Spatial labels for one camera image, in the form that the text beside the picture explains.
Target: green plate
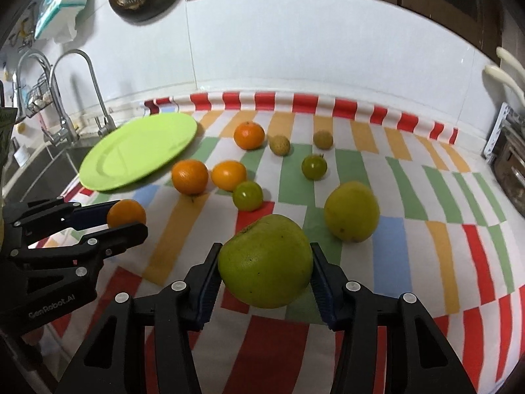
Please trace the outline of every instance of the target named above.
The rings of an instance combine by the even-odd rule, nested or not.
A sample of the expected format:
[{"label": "green plate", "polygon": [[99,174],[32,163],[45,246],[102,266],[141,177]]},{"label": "green plate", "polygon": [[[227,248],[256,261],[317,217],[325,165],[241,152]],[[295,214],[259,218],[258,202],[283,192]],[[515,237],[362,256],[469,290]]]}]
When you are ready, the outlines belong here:
[{"label": "green plate", "polygon": [[177,157],[196,132],[197,122],[187,114],[131,121],[93,147],[80,167],[80,182],[95,191],[129,185]]}]

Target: stainless steel sink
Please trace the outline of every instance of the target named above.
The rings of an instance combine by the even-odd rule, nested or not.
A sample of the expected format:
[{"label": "stainless steel sink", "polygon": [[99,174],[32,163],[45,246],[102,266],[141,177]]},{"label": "stainless steel sink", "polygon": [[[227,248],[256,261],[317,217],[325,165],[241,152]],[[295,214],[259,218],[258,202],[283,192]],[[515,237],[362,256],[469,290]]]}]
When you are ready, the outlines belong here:
[{"label": "stainless steel sink", "polygon": [[20,175],[4,197],[6,203],[30,202],[60,195],[78,174],[86,155],[100,140],[80,139],[75,145],[47,145],[19,170]]}]

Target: striped tablecloth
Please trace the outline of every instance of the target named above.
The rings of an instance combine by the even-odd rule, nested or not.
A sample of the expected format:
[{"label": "striped tablecloth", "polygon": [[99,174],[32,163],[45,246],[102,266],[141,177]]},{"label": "striped tablecloth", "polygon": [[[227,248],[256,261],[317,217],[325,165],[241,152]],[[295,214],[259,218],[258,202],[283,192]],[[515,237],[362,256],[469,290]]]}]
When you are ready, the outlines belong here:
[{"label": "striped tablecloth", "polygon": [[[241,161],[264,190],[265,203],[256,212],[237,211],[229,194],[212,184],[197,198],[181,196],[167,172],[114,194],[93,193],[80,185],[69,194],[84,204],[134,198],[146,208],[149,237],[142,246],[106,260],[97,300],[49,325],[46,339],[52,334],[61,345],[59,354],[46,358],[51,369],[63,372],[117,293],[138,297],[158,292],[200,263],[213,242],[226,242],[257,218],[277,213],[302,226],[348,278],[383,295],[414,292],[478,392],[493,391],[525,347],[525,277],[498,202],[506,198],[473,172],[454,146],[429,139],[430,131],[418,135],[403,123],[374,124],[370,115],[369,122],[361,122],[355,111],[328,117],[300,108],[273,109],[191,112],[199,133],[181,156],[201,160],[209,169],[225,159]],[[292,153],[279,158],[267,147],[241,150],[232,136],[246,120],[262,125],[268,135],[287,135]],[[335,147],[322,152],[328,172],[313,183],[303,177],[300,166],[305,156],[319,151],[311,145],[317,130],[333,132]],[[360,244],[331,236],[323,219],[328,195],[351,180],[369,185],[381,208],[379,227]],[[74,244],[83,234],[63,231],[46,246]],[[146,335],[151,394],[157,389],[151,330]],[[287,307],[263,310],[239,302],[222,286],[211,321],[190,339],[205,394],[318,394],[330,391],[342,335],[322,324],[310,289]],[[380,328],[377,393],[384,387],[385,345],[385,330]]]}]

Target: metal faucet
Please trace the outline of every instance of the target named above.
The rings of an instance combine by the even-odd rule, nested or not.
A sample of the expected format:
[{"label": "metal faucet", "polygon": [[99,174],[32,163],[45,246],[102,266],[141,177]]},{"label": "metal faucet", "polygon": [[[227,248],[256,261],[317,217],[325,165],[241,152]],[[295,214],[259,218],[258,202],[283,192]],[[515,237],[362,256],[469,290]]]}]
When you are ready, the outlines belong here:
[{"label": "metal faucet", "polygon": [[29,58],[36,59],[37,62],[42,67],[42,69],[44,70],[44,73],[46,75],[46,80],[49,84],[49,90],[51,91],[51,96],[54,101],[54,106],[56,107],[58,116],[60,118],[60,130],[54,135],[51,135],[48,131],[42,128],[44,135],[48,138],[48,140],[53,145],[57,145],[63,140],[67,140],[70,143],[75,143],[78,140],[78,134],[73,127],[73,122],[71,121],[71,118],[64,110],[64,106],[62,105],[58,86],[57,85],[53,86],[53,84],[51,84],[51,81],[50,81],[51,76],[52,76],[52,71],[53,71],[51,68],[51,64],[49,63],[46,56],[42,52],[35,50],[35,49],[31,49],[22,55],[22,57],[18,61],[16,73],[13,76],[13,87],[16,90],[16,106],[18,108],[18,114],[17,114],[15,123],[21,122],[26,117],[26,114],[24,113],[24,109],[23,109],[22,86],[20,84],[20,72],[22,70],[22,66],[24,62]]},{"label": "metal faucet", "polygon": [[[102,126],[100,124],[99,118],[95,117],[96,125],[99,127],[98,135],[99,135],[99,137],[103,138],[104,136],[106,136],[106,135],[110,134],[111,132],[115,131],[116,130],[116,126],[115,126],[115,122],[113,121],[113,117],[111,117],[111,115],[109,114],[108,110],[106,109],[106,105],[104,104],[104,101],[102,99],[102,94],[100,93],[100,88],[99,88],[98,82],[96,81],[95,70],[93,68],[93,64],[91,63],[91,59],[86,54],[86,52],[83,52],[80,49],[71,49],[71,50],[68,50],[66,53],[64,53],[62,56],[60,56],[57,59],[57,61],[54,63],[53,68],[51,69],[51,74],[50,74],[50,78],[51,79],[50,79],[50,82],[49,82],[49,88],[51,90],[53,90],[56,87],[56,79],[54,77],[54,72],[56,71],[59,62],[65,56],[70,55],[70,54],[80,55],[88,63],[89,73],[91,74],[91,80],[93,81],[93,86],[95,87],[96,96],[98,98],[99,104],[100,104],[100,106],[102,108],[102,112],[104,114],[104,126]],[[57,110],[59,111],[59,113],[64,113],[65,114],[66,112],[64,110],[64,106],[62,105],[62,101],[60,99],[58,99],[58,100],[55,100],[55,102],[56,102]]]}]

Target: orange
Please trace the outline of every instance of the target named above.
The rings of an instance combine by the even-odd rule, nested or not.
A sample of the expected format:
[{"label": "orange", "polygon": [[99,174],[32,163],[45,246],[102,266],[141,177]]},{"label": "orange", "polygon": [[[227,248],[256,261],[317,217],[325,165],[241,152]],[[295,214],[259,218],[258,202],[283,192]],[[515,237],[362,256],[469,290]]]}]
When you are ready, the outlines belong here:
[{"label": "orange", "polygon": [[253,121],[240,123],[233,134],[237,146],[247,151],[259,148],[264,142],[264,137],[264,129]]},{"label": "orange", "polygon": [[127,198],[115,203],[113,207],[109,209],[106,221],[110,228],[131,224],[133,222],[146,224],[146,210],[144,210],[139,202]]},{"label": "orange", "polygon": [[208,184],[208,169],[199,160],[182,160],[171,169],[171,180],[181,194],[201,194]]},{"label": "orange", "polygon": [[237,185],[246,180],[246,177],[246,168],[238,161],[223,161],[212,170],[212,182],[226,191],[233,191]]}]

